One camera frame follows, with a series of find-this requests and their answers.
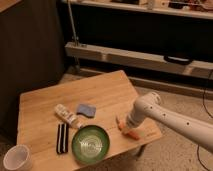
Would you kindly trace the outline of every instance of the terrazzo floor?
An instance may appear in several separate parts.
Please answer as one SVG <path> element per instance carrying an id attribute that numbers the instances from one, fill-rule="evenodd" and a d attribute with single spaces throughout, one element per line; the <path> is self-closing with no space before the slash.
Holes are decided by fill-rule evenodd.
<path id="1" fill-rule="evenodd" d="M 81 76 L 64 74 L 61 84 L 82 79 Z M 149 91 L 159 93 L 163 107 L 213 124 L 213 119 L 206 114 L 202 99 L 158 90 L 135 87 L 140 95 Z M 213 113 L 213 100 L 206 100 L 208 110 Z M 141 157 L 135 154 L 138 149 L 107 159 L 81 171 L 202 171 L 205 170 L 197 160 L 197 145 L 173 130 L 157 123 L 163 137 L 148 144 Z M 2 159 L 11 144 L 0 136 L 0 171 L 3 171 Z M 213 170 L 213 155 L 200 148 L 200 158 L 210 170 Z"/>

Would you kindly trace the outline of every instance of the green ceramic bowl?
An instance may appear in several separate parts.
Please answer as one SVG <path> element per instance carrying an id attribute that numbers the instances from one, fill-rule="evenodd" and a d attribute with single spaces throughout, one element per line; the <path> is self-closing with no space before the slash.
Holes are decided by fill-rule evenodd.
<path id="1" fill-rule="evenodd" d="M 79 129 L 72 140 L 72 153 L 81 164 L 91 165 L 101 161 L 110 146 L 106 131 L 96 125 Z"/>

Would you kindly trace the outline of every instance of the paper cup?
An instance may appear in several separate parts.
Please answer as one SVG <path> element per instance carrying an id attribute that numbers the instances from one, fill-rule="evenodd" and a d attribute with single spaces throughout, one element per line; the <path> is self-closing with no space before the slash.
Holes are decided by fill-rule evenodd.
<path id="1" fill-rule="evenodd" d="M 10 171 L 27 171 L 32 168 L 30 150 L 26 145 L 12 147 L 4 156 L 5 169 Z"/>

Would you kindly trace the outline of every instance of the cable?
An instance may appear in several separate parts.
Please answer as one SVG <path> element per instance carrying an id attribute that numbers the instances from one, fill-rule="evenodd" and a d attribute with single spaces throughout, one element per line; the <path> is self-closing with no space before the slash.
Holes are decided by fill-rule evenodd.
<path id="1" fill-rule="evenodd" d="M 201 165 L 204 169 L 206 169 L 206 171 L 211 171 L 211 170 L 210 170 L 209 168 L 207 168 L 207 167 L 203 164 L 203 162 L 200 160 L 200 146 L 199 146 L 199 145 L 197 146 L 197 159 L 198 159 L 200 165 Z"/>
<path id="2" fill-rule="evenodd" d="M 206 113 L 209 115 L 209 117 L 213 119 L 213 115 L 209 112 L 209 110 L 206 107 L 206 103 L 205 103 L 206 89 L 208 87 L 209 80 L 210 80 L 210 78 L 212 76 L 212 73 L 213 73 L 213 69 L 209 72 L 209 75 L 208 75 L 208 78 L 206 80 L 206 84 L 205 84 L 205 87 L 204 87 L 204 91 L 203 91 L 203 107 L 204 107 Z"/>
<path id="3" fill-rule="evenodd" d="M 209 117 L 213 119 L 213 115 L 209 112 L 209 110 L 208 110 L 207 107 L 206 107 L 206 103 L 205 103 L 206 89 L 207 89 L 207 87 L 208 87 L 209 80 L 210 80 L 210 78 L 211 78 L 211 76 L 212 76 L 212 73 L 213 73 L 213 69 L 210 70 L 210 72 L 209 72 L 209 75 L 208 75 L 208 78 L 207 78 L 207 80 L 206 80 L 206 84 L 205 84 L 205 87 L 204 87 L 204 90 L 203 90 L 203 107 L 204 107 L 206 113 L 209 115 Z M 202 162 L 201 159 L 200 159 L 200 146 L 199 146 L 199 145 L 197 146 L 197 159 L 198 159 L 200 165 L 201 165 L 204 169 L 206 169 L 206 171 L 211 171 L 209 168 L 207 168 L 207 167 L 203 164 L 203 162 Z"/>

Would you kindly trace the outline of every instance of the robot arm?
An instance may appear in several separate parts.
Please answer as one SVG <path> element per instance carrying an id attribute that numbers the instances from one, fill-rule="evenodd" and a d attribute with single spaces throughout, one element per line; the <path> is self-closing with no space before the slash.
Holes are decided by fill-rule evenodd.
<path id="1" fill-rule="evenodd" d="M 160 103 L 161 98 L 155 92 L 137 98 L 134 109 L 126 117 L 126 125 L 135 128 L 150 117 L 213 153 L 213 125 L 165 109 Z"/>

